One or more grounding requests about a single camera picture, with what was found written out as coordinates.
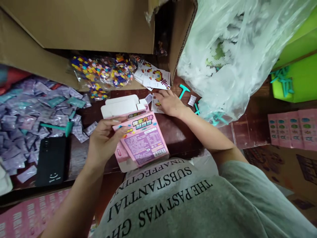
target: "black phone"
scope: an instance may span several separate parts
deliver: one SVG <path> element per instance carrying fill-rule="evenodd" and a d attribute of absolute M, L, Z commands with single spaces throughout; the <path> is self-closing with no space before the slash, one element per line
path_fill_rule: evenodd
<path fill-rule="evenodd" d="M 66 176 L 69 158 L 66 137 L 41 140 L 35 186 L 42 187 L 62 183 Z"/>

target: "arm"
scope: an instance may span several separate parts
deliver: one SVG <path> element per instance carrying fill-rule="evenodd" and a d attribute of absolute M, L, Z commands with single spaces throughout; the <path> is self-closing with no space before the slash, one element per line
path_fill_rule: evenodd
<path fill-rule="evenodd" d="M 218 168 L 229 160 L 248 163 L 231 140 L 209 122 L 193 113 L 172 91 L 160 90 L 154 95 L 160 101 L 162 111 L 167 115 L 179 118 L 190 128 L 202 145 L 211 153 Z"/>
<path fill-rule="evenodd" d="M 92 133 L 86 163 L 71 191 L 41 235 L 49 237 L 87 237 L 102 183 L 103 170 L 127 128 L 122 127 L 108 138 L 111 127 L 125 117 L 101 120 Z"/>

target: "white plastic bag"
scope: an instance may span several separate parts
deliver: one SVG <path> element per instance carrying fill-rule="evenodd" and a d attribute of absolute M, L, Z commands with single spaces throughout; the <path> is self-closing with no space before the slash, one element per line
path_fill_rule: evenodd
<path fill-rule="evenodd" d="M 200 116 L 238 120 L 316 0 L 198 0 L 177 72 L 202 99 Z"/>

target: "person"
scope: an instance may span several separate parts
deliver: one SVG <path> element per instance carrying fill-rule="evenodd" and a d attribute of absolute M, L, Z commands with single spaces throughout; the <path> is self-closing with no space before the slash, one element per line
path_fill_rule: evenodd
<path fill-rule="evenodd" d="M 94 237 L 317 237 L 317 229 L 217 128 L 172 91 L 154 95 L 161 110 L 182 120 L 211 153 L 219 176 L 180 158 L 140 168 L 114 193 Z M 127 130 L 109 138 L 111 126 L 124 120 L 99 122 L 86 164 L 42 238 L 87 237 L 105 164 Z"/>

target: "gray t-shirt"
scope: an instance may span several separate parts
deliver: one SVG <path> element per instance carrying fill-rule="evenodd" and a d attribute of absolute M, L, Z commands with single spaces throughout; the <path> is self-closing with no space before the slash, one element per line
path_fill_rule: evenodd
<path fill-rule="evenodd" d="M 220 176 L 173 158 L 127 178 L 94 237 L 317 237 L 266 175 L 239 161 Z"/>

